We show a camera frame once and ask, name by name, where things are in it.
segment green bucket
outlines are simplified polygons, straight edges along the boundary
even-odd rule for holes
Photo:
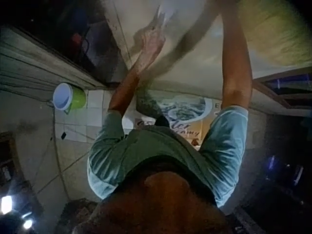
[[[82,89],[68,83],[59,84],[53,93],[54,107],[66,114],[70,110],[82,108],[86,100],[86,94]]]

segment wooden frame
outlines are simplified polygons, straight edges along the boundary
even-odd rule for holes
[[[20,166],[20,161],[19,161],[17,150],[16,150],[15,138],[14,138],[13,133],[12,132],[0,133],[0,142],[4,142],[4,141],[9,141],[10,151],[11,151],[11,155],[12,155],[11,160],[14,163],[15,171],[19,177],[19,180],[24,181],[25,180],[24,173],[23,173],[21,166]],[[0,186],[0,194],[6,193],[7,190],[9,189],[9,187],[8,187],[9,185],[10,185],[10,183],[6,183],[6,185]]]
[[[273,75],[268,75],[261,78],[256,78],[253,80],[253,88],[258,90],[259,92],[267,95],[274,101],[278,102],[282,106],[286,107],[287,109],[312,109],[308,106],[291,106],[287,103],[286,99],[312,99],[312,94],[286,94],[286,95],[278,95],[275,92],[273,92],[270,88],[262,84],[262,82],[266,82],[269,80],[274,79],[280,79],[290,76],[297,76],[297,75],[303,75],[311,73],[312,67],[305,67],[305,68],[299,68],[294,69],[286,72],[276,73]]]

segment person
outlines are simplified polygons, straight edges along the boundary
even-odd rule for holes
[[[141,54],[115,90],[90,150],[88,181],[102,201],[74,233],[231,233],[219,207],[238,182],[252,73],[234,0],[216,2],[224,33],[223,98],[200,150],[168,126],[145,126],[124,139],[122,117],[140,75],[164,45],[159,29],[154,28],[144,34]]]

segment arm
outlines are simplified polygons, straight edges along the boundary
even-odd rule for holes
[[[165,39],[159,28],[147,31],[143,37],[143,49],[126,78],[115,90],[108,110],[118,111],[123,116],[134,96],[140,74],[145,71],[159,55]]]
[[[252,95],[252,70],[248,48],[234,0],[217,0],[223,21],[222,108],[248,108]]]

